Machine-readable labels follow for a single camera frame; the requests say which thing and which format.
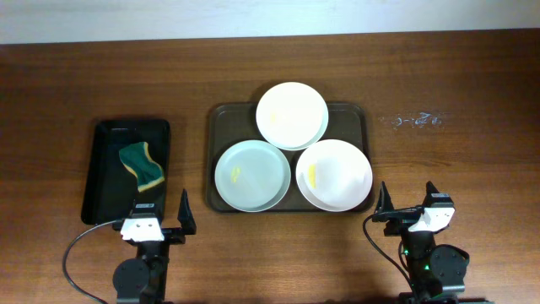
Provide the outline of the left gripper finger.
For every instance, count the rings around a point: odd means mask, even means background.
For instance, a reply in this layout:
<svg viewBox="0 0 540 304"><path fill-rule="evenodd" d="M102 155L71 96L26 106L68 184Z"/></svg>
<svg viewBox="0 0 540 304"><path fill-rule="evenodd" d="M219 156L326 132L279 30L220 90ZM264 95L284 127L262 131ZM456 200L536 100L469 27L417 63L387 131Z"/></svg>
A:
<svg viewBox="0 0 540 304"><path fill-rule="evenodd" d="M155 216L156 204L135 200L133 202L132 216Z"/></svg>
<svg viewBox="0 0 540 304"><path fill-rule="evenodd" d="M177 219L181 224L181 230L184 235L197 234L197 224L190 208L186 189L182 190Z"/></svg>

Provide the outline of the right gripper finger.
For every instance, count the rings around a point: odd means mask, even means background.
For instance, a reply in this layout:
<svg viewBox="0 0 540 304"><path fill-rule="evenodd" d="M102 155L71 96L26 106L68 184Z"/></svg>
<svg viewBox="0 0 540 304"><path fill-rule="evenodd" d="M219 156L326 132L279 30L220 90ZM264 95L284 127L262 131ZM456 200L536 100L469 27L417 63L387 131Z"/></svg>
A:
<svg viewBox="0 0 540 304"><path fill-rule="evenodd" d="M385 182L381 183L379 198L375 207L375 214L383 214L394 210L391 196L388 192Z"/></svg>
<svg viewBox="0 0 540 304"><path fill-rule="evenodd" d="M423 206L425 208L451 208L452 199L448 193L439 192L435 185L431 181L428 181L426 183L426 195Z"/></svg>

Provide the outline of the green and yellow sponge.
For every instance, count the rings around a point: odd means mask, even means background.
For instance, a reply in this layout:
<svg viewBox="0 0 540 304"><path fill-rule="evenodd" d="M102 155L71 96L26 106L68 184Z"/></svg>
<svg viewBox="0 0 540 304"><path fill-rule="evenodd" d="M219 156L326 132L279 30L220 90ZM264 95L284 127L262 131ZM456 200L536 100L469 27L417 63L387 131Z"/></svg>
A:
<svg viewBox="0 0 540 304"><path fill-rule="evenodd" d="M151 157L148 142L129 144L119 150L119 158L127 171L135 176L139 193L165 181L164 169Z"/></svg>

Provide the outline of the white plate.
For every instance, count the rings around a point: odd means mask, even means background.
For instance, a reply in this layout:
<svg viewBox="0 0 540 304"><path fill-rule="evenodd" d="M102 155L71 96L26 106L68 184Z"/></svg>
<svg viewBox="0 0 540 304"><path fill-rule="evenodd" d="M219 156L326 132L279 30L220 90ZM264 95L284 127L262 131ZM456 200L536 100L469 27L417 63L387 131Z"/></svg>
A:
<svg viewBox="0 0 540 304"><path fill-rule="evenodd" d="M359 207L373 186L373 172L365 153L338 139L325 139L307 148L297 160L295 177L303 197L329 212Z"/></svg>
<svg viewBox="0 0 540 304"><path fill-rule="evenodd" d="M272 145L301 150L327 130L329 110L321 94L307 84L285 82L263 94L256 107L256 126Z"/></svg>

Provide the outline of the pale blue plate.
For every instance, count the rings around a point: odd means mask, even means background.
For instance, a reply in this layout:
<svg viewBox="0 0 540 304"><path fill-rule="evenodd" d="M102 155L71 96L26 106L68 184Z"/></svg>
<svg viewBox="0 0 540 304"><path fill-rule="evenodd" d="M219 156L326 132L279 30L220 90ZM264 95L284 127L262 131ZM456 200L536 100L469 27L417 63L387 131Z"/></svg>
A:
<svg viewBox="0 0 540 304"><path fill-rule="evenodd" d="M229 147L214 169L219 196L233 209L258 213L277 205L292 173L284 153L268 142L245 140Z"/></svg>

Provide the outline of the white plate top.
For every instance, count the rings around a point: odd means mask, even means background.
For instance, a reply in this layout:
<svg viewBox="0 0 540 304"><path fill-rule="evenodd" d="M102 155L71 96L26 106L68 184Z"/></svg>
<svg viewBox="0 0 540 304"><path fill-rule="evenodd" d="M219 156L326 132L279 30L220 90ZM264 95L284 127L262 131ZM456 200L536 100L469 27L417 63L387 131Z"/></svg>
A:
<svg viewBox="0 0 540 304"><path fill-rule="evenodd" d="M301 150L327 130L329 110L321 94L307 84L285 82L263 94L256 107L256 126L272 145Z"/></svg>

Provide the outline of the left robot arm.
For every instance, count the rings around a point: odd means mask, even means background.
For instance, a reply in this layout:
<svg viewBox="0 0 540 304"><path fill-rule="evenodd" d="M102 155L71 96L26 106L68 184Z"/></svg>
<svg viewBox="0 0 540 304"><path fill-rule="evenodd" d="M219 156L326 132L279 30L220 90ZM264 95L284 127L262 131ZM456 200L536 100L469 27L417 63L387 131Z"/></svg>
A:
<svg viewBox="0 0 540 304"><path fill-rule="evenodd" d="M135 233L143 228L151 229L155 234L160 233L162 238L143 242L133 239L128 241L137 248L137 255L122 262L113 274L117 303L165 303L170 247L185 244L187 236L197 233L186 190L181 195L177 219L181 225L174 228L162 228L154 218L141 218L130 228Z"/></svg>

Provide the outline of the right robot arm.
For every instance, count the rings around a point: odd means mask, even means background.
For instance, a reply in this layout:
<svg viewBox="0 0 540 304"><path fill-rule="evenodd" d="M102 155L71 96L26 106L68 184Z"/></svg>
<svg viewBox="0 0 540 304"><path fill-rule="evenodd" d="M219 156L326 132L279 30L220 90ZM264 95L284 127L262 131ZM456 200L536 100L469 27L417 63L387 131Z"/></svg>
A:
<svg viewBox="0 0 540 304"><path fill-rule="evenodd" d="M384 183L381 184L375 212L362 225L370 245L393 264L406 280L409 292L397 297L398 303L486 303L484 298L461 298L470 255L461 248L437 244L435 235L449 227L455 214L451 196L440 192L432 182L426 183L426 194L420 205L396 209ZM385 236L399 236L399 260L381 250L367 231L367 222L381 222Z"/></svg>

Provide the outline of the black rectangular tray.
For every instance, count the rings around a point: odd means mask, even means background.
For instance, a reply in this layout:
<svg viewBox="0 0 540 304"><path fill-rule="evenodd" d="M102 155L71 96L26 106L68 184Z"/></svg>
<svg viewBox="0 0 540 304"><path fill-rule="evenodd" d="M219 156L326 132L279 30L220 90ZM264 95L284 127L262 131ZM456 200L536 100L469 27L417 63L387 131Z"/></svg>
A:
<svg viewBox="0 0 540 304"><path fill-rule="evenodd" d="M149 156L168 172L170 124L165 119L116 119L97 122L89 159L81 220L97 225L128 217L135 203L153 203L165 211L166 183L143 193L137 179L122 164L119 151L130 144L148 143Z"/></svg>

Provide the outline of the brown serving tray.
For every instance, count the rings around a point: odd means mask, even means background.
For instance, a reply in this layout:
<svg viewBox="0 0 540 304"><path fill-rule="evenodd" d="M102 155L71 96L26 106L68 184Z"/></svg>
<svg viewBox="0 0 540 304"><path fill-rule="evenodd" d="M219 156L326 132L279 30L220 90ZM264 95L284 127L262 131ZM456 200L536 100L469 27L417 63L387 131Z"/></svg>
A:
<svg viewBox="0 0 540 304"><path fill-rule="evenodd" d="M330 102L327 104L329 122L322 139L339 139L362 150L370 158L370 147L364 110L356 104ZM262 140L256 124L255 103L223 104L212 110L208 124L208 157L205 176L205 202L221 214L237 214L219 195L214 182L214 172L220 156L232 145L244 140ZM321 213L301 194L294 177L289 190L269 213Z"/></svg>

